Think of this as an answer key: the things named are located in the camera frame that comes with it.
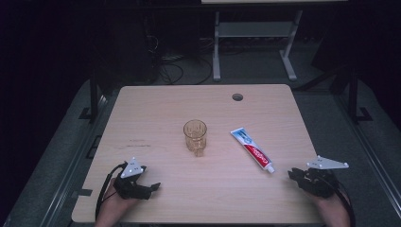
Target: toothpaste tube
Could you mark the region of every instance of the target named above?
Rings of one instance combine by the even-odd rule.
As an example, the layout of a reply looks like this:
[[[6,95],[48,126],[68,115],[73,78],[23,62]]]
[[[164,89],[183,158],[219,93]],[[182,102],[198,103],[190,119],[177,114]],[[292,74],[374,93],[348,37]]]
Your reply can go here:
[[[268,172],[274,172],[271,159],[262,151],[262,149],[252,140],[251,136],[244,128],[231,131],[231,134],[238,140],[239,143],[252,155],[254,160]]]

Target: white shelf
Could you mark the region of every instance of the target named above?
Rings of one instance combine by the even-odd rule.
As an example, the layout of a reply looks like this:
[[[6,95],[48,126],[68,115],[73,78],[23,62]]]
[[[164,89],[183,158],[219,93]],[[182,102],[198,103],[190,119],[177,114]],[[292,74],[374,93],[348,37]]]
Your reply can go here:
[[[235,22],[220,23],[219,37],[287,37],[292,22]]]

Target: hole in table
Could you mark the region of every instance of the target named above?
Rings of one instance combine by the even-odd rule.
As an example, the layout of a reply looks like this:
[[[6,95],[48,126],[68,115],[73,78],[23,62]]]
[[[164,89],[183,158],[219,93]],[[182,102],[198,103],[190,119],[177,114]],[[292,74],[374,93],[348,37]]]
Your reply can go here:
[[[238,93],[233,94],[233,100],[241,101],[242,99],[244,99],[244,96],[242,94],[238,94]]]

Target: black strap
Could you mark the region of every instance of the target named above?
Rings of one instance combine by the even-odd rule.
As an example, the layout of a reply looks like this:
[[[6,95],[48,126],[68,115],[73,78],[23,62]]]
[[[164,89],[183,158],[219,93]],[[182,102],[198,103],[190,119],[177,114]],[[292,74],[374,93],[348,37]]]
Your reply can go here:
[[[348,202],[348,200],[342,195],[342,193],[336,189],[335,190],[337,196],[340,198],[342,205],[344,206],[345,210],[348,213],[348,216],[350,218],[350,224],[351,227],[356,227],[356,219],[355,219],[355,214],[354,214],[354,209],[352,208],[352,203],[351,200]]]
[[[115,171],[118,168],[120,168],[120,167],[121,168],[125,168],[126,166],[127,166],[127,163],[120,164],[120,165],[116,166],[109,174],[107,174],[106,180],[104,181],[104,184],[101,187],[101,190],[100,190],[100,193],[99,193],[99,197],[97,198],[95,219],[97,219],[97,216],[99,214],[100,206],[101,206],[101,203],[103,202],[104,193],[106,192],[107,186],[109,185],[109,182],[110,182],[110,179],[113,176],[113,173],[115,173]]]

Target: dark background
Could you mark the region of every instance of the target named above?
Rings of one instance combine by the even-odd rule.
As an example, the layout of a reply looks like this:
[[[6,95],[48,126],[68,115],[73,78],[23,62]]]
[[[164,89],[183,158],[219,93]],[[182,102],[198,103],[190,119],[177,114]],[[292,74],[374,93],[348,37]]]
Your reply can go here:
[[[145,30],[138,23],[140,15],[126,10],[82,9],[84,5],[90,3],[0,3],[0,223],[84,81],[96,74],[99,86],[107,93],[115,84],[151,84],[155,79],[151,69],[154,60],[145,48]],[[328,14],[306,10],[297,39],[323,39],[313,65],[323,71],[343,63],[352,65],[401,129],[399,9],[386,1],[357,1]],[[177,33],[171,32],[178,28],[188,41],[209,36],[211,30],[206,27],[213,23],[213,13],[204,12],[202,20],[191,13],[191,23],[183,22],[181,18],[188,18],[188,13],[181,13],[175,11],[170,21],[154,27],[166,36],[167,43],[179,41],[174,37]],[[199,28],[191,27],[192,22]],[[127,26],[135,26],[138,32],[124,32]],[[132,71],[141,73],[133,76]]]

